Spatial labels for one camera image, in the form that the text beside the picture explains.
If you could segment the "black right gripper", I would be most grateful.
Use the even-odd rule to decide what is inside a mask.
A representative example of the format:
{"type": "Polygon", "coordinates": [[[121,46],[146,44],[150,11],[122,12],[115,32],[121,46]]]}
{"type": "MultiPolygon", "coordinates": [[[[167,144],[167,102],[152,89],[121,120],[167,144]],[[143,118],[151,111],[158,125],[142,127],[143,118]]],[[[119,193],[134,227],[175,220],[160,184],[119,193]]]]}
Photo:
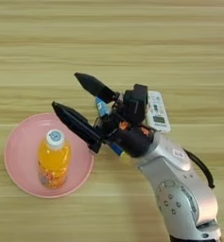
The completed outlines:
{"type": "MultiPolygon", "coordinates": [[[[93,76],[75,73],[75,77],[87,92],[105,103],[116,101],[119,97],[117,92],[93,76]]],[[[130,157],[139,158],[147,153],[153,141],[153,131],[143,124],[145,105],[113,106],[107,112],[98,112],[102,135],[76,110],[56,101],[52,102],[52,108],[61,123],[81,138],[94,153],[100,150],[103,138],[105,144],[117,146],[130,157]]]]}

